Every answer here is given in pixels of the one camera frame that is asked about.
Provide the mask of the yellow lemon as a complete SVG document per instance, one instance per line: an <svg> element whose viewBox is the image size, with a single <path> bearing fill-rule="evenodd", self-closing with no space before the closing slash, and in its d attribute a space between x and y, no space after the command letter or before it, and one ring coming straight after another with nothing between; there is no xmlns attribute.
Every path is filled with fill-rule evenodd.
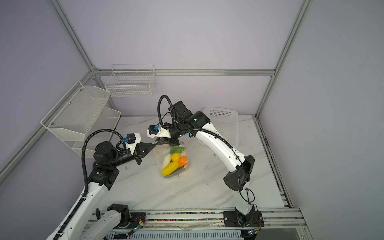
<svg viewBox="0 0 384 240"><path fill-rule="evenodd" d="M173 154L171 155L171 160L172 160L172 162L178 162L180 158L181 158L180 153L173 153Z"/></svg>

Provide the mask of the clear zip top bag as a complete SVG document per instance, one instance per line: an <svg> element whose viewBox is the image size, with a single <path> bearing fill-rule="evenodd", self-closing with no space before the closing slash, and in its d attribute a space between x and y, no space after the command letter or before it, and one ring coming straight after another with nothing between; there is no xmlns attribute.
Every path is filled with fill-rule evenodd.
<svg viewBox="0 0 384 240"><path fill-rule="evenodd" d="M154 156L163 178L177 177L188 171L192 165L186 140L181 140L178 146L161 145L155 147Z"/></svg>

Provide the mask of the orange tangerine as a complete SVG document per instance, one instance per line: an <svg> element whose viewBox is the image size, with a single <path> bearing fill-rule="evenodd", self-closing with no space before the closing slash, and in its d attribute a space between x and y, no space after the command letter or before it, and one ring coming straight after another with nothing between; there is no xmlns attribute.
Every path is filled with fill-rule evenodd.
<svg viewBox="0 0 384 240"><path fill-rule="evenodd" d="M180 167L183 167L188 164L188 161L189 161L188 158L184 156L178 160L178 164Z"/></svg>

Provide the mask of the yellow corn cob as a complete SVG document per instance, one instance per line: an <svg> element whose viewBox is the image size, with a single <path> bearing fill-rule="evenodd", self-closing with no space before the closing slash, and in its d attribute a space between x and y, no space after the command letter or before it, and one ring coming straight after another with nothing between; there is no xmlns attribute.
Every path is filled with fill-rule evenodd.
<svg viewBox="0 0 384 240"><path fill-rule="evenodd" d="M178 162L171 162L161 171L161 174L164 177L169 176L174 171L176 171L179 167L180 165Z"/></svg>

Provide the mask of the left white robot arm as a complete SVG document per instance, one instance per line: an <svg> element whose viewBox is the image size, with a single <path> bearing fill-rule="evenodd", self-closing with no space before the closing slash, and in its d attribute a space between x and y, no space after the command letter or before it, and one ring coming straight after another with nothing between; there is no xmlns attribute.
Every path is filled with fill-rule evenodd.
<svg viewBox="0 0 384 240"><path fill-rule="evenodd" d="M155 146L155 143L130 144L123 139L123 149L111 142L96 146L94 165L90 174L83 167L85 186L83 193L73 205L49 240L103 240L114 228L129 229L127 238L143 228L146 214L132 215L128 205L111 204L101 215L98 204L106 196L119 175L118 166L136 161L138 164Z"/></svg>

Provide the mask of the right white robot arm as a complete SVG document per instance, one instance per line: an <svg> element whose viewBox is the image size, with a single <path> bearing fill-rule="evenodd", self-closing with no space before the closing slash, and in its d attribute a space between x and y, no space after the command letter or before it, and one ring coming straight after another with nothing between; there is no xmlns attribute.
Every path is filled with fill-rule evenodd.
<svg viewBox="0 0 384 240"><path fill-rule="evenodd" d="M224 182L228 188L240 194L235 207L235 216L241 226L247 226L257 214L256 199L248 188L255 158L237 151L215 128L211 120L201 111L192 113L183 102L173 104L166 95L157 104L159 124L148 128L148 136L156 137L157 145L180 145L179 138L196 137L208 146L228 169Z"/></svg>

